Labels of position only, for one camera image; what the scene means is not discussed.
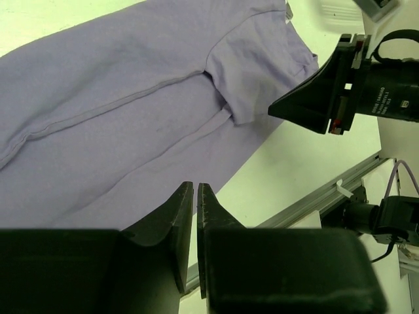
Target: purple shirt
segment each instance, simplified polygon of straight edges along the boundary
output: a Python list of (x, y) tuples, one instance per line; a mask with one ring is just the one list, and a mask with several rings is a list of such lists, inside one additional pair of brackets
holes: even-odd
[(0, 58), (0, 227), (125, 228), (218, 191), (316, 57), (281, 0), (148, 0)]

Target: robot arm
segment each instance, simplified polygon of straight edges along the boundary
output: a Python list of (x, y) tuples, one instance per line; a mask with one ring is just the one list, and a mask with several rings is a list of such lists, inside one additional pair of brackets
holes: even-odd
[(376, 61), (367, 57), (370, 39), (342, 35), (329, 61), (275, 101), (269, 115), (337, 135), (350, 130), (355, 113), (419, 122), (419, 61), (379, 54), (381, 43), (392, 39), (419, 43), (419, 31), (402, 29), (386, 35), (373, 52)]

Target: white table surface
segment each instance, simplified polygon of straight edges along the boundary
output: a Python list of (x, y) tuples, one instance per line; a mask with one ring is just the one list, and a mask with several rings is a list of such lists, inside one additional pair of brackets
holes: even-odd
[[(136, 0), (1, 0), (0, 56), (61, 29), (136, 3)], [(322, 18), (331, 0), (292, 0), (293, 24), (323, 64), (340, 32), (359, 32), (359, 21)], [(374, 117), (356, 116), (344, 136), (318, 135), (284, 122), (217, 194), (241, 223), (256, 226), (380, 150)], [(192, 233), (190, 263), (196, 262)]]

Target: purple cable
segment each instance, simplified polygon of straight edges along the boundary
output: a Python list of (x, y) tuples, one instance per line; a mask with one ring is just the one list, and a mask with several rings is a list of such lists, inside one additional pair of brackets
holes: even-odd
[(395, 165), (393, 167), (393, 171), (392, 171), (392, 174), (390, 175), (390, 179), (388, 181), (387, 190), (386, 190), (386, 193), (384, 194), (384, 198), (387, 198), (390, 195), (390, 191), (392, 190), (394, 177), (395, 177), (395, 174), (397, 173), (397, 169), (399, 168), (400, 164), (403, 164), (405, 166), (405, 168), (407, 170), (407, 173), (410, 175), (410, 178), (412, 179), (412, 183), (414, 185), (414, 188), (416, 189), (417, 193), (419, 194), (419, 185), (418, 185), (418, 182), (416, 181), (416, 179), (414, 178), (412, 170), (410, 169), (409, 165), (404, 160), (399, 160), (398, 162), (395, 163)]

